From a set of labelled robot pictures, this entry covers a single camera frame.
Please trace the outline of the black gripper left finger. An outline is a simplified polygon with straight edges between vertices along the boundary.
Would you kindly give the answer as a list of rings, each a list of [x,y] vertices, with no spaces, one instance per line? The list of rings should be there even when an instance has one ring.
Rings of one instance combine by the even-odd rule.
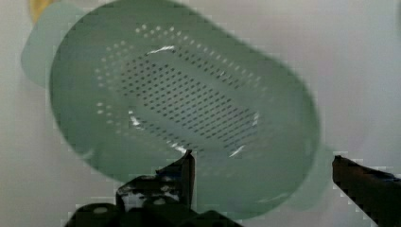
[[[192,205],[195,181],[195,158],[192,149],[168,166],[155,170],[154,175],[141,175],[120,186],[115,202],[124,212],[145,205],[169,203]]]

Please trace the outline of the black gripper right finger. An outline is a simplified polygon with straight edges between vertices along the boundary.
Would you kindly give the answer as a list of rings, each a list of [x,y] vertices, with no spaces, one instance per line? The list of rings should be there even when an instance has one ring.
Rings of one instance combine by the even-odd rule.
[[[333,183],[378,227],[400,227],[400,179],[336,155]]]

